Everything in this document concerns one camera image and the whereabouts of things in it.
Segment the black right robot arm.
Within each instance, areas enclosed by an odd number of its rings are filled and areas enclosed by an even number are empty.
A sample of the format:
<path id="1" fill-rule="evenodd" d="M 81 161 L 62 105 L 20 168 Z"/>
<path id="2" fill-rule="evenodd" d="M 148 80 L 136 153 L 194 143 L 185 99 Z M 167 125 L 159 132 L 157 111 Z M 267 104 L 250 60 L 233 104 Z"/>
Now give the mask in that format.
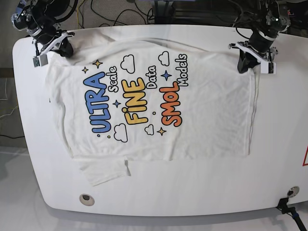
<path id="1" fill-rule="evenodd" d="M 129 54 L 137 53 L 139 42 L 133 40 L 116 41 L 102 31 L 67 31 L 57 25 L 69 18 L 77 10 L 78 1 L 74 1 L 70 12 L 60 16 L 69 8 L 67 0 L 22 0 L 12 15 L 12 24 L 19 30 L 25 30 L 33 38 L 36 54 L 34 67 L 54 65 L 81 66 L 117 61 L 132 68 L 133 58 Z"/>

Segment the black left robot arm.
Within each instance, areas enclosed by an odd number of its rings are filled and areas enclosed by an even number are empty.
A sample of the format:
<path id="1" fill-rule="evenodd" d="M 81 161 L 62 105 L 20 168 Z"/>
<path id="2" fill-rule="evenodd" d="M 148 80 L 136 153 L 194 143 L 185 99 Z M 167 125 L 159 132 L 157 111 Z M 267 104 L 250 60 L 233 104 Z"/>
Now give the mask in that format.
<path id="1" fill-rule="evenodd" d="M 237 69 L 240 74 L 260 65 L 263 74 L 275 74 L 274 57 L 278 54 L 273 43 L 285 32 L 291 21 L 287 3 L 283 0 L 261 0 L 260 10 L 251 26 L 252 35 L 246 41 L 229 44 L 230 49 L 240 51 Z"/>

